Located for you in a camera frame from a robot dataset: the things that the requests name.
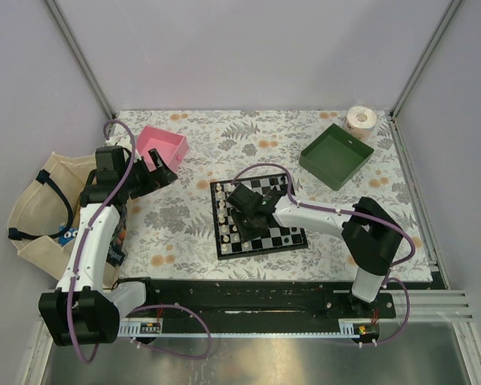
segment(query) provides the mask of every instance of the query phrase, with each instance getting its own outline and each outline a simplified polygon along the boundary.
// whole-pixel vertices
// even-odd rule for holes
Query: white wall
[[[104,121],[41,0],[0,0],[0,384],[18,378],[39,295],[55,280],[6,238],[15,200],[52,151],[88,155]]]
[[[112,107],[391,108],[449,0],[58,0]]]
[[[481,0],[465,2],[398,122],[454,288],[481,335]]]

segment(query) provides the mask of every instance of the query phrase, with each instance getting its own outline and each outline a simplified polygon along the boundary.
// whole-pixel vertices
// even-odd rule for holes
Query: floral tablecloth
[[[307,231],[309,248],[217,261],[209,184],[232,179],[255,163],[273,162],[293,174],[296,194],[318,202],[355,203],[374,198],[413,237],[415,257],[395,269],[406,281],[431,280],[426,253],[383,111],[367,140],[374,154],[335,192],[298,164],[299,155],[345,111],[122,111],[120,120],[139,135],[146,125],[186,135],[189,152],[179,180],[135,200],[129,213],[127,259],[121,276],[176,279],[270,279],[351,281],[356,265],[343,241]],[[113,140],[125,131],[115,127]],[[277,169],[258,168],[249,175]],[[409,251],[403,241],[398,257]]]

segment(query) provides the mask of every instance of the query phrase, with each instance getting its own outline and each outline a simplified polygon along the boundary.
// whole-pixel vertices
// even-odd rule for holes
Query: green box
[[[301,152],[299,164],[338,191],[373,152],[373,148],[332,124]]]

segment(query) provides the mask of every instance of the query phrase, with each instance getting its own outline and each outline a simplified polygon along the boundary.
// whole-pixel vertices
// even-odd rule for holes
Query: metal floor
[[[386,333],[394,325],[383,326]],[[206,361],[186,361],[137,350],[128,341],[102,345],[91,365],[70,347],[52,348],[42,383],[48,384],[469,384],[454,331],[447,324],[411,324],[398,339],[361,351],[317,339],[214,340]],[[199,354],[199,339],[158,341],[158,346]]]

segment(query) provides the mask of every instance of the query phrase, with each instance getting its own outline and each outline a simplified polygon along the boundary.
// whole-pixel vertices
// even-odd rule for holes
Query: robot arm
[[[363,197],[355,205],[327,205],[314,201],[300,201],[333,209],[334,213],[295,205],[285,192],[270,190],[264,197],[243,184],[238,184],[227,201],[234,207],[232,218],[243,241],[259,237],[271,221],[282,227],[301,227],[327,233],[342,239],[358,265],[351,293],[370,303],[378,295],[383,279],[388,274],[402,235],[386,226],[342,211],[356,211],[371,215],[398,226],[374,200]]]
[[[96,170],[87,178],[86,187],[80,198],[79,233],[70,261],[55,292],[42,294],[38,304],[39,312],[55,344],[59,346],[71,345],[66,304],[71,279],[74,277],[72,266],[75,264],[79,248],[83,247],[82,257],[71,304],[73,324],[79,343],[114,342],[120,320],[146,301],[146,288],[142,282],[125,282],[105,294],[103,268],[112,235],[121,218],[120,213],[125,210],[127,200],[163,188],[177,179],[176,174],[166,166],[155,149],[149,153],[157,169],[149,172],[144,160],[142,158],[137,160],[126,183],[115,194],[110,204],[99,212],[92,228],[89,229],[86,241],[82,244],[83,233],[90,219],[98,212],[127,169],[124,148],[111,146],[96,150]]]

